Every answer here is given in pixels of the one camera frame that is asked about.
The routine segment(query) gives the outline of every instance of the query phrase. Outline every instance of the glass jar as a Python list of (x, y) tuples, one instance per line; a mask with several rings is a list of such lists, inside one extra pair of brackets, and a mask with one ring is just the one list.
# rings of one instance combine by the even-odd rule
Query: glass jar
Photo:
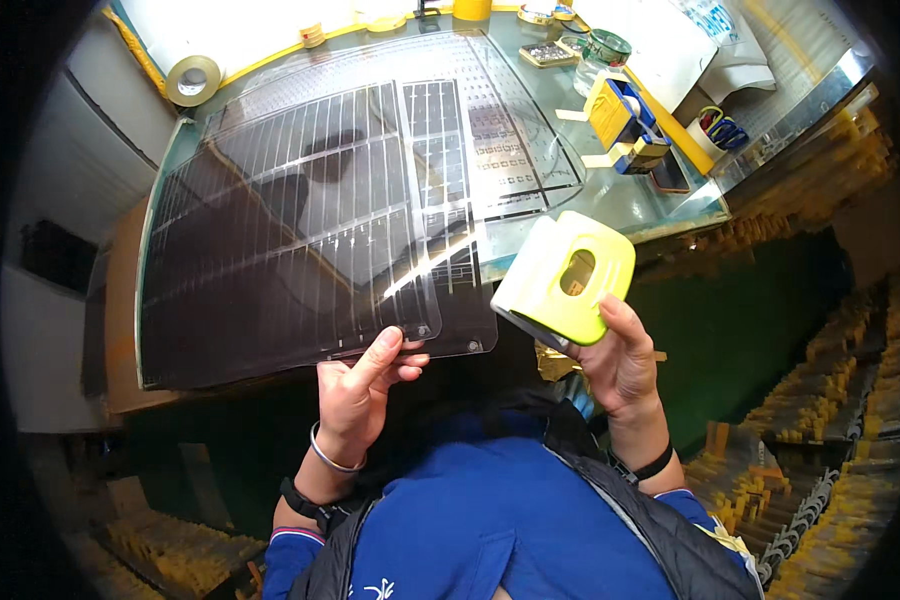
[(608, 30), (590, 30), (586, 46), (576, 62), (573, 89), (584, 98), (590, 95), (597, 74), (604, 70), (622, 72), (631, 54), (631, 45)]

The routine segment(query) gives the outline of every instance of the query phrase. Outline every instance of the green floor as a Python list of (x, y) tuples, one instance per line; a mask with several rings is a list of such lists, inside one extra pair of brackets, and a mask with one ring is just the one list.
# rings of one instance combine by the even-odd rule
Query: green floor
[[(683, 455), (701, 447), (708, 420), (739, 421), (759, 404), (852, 287), (831, 229), (754, 255), (755, 264), (727, 266), (719, 278), (635, 285), (627, 298), (668, 354), (659, 390)], [(132, 414), (130, 462), (152, 508), (199, 521), (177, 444), (204, 443), (237, 530), (266, 539), (280, 479), (296, 469), (318, 416), (317, 390), (301, 382), (238, 396)]]

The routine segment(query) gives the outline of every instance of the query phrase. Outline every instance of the silver bangle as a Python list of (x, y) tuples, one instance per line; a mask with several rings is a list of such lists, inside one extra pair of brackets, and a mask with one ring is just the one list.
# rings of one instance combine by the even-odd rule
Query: silver bangle
[(313, 452), (316, 453), (316, 456), (320, 457), (321, 461), (326, 463), (327, 467), (329, 467), (330, 469), (332, 469), (334, 471), (339, 471), (342, 474), (356, 474), (356, 473), (359, 473), (363, 467), (367, 466), (367, 455), (366, 454), (363, 455), (363, 460), (361, 460), (359, 464), (357, 464), (356, 466), (354, 466), (352, 468), (349, 466), (342, 466), (340, 464), (337, 464), (336, 462), (331, 461), (329, 458), (327, 458), (327, 455), (324, 454), (324, 450), (321, 450), (321, 448), (317, 445), (317, 426), (319, 426), (320, 424), (321, 424), (321, 422), (317, 421), (310, 428), (310, 448), (313, 449)]

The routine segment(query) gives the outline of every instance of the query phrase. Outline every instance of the hand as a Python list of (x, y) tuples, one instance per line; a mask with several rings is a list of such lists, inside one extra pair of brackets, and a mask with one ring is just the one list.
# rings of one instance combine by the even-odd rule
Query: hand
[(654, 341), (636, 312), (613, 294), (600, 300), (600, 317), (607, 331), (588, 346), (571, 343), (566, 354), (590, 380), (594, 398), (612, 420), (629, 418), (660, 405)]
[(320, 426), (316, 443), (334, 462), (355, 467), (376, 441), (387, 415), (387, 392), (397, 381), (414, 381), (430, 362), (428, 354), (398, 356), (423, 342), (402, 342), (403, 331), (380, 332), (353, 366), (341, 361), (316, 365)]

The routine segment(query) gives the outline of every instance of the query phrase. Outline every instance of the scissors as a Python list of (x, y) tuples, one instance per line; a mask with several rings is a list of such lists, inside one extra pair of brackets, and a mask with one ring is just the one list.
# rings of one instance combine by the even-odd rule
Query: scissors
[(720, 110), (720, 106), (704, 106), (698, 116), (700, 128), (709, 135), (710, 128), (724, 118), (724, 112)]
[(717, 106), (705, 106), (699, 112), (699, 126), (720, 150), (733, 150), (750, 141), (747, 132)]

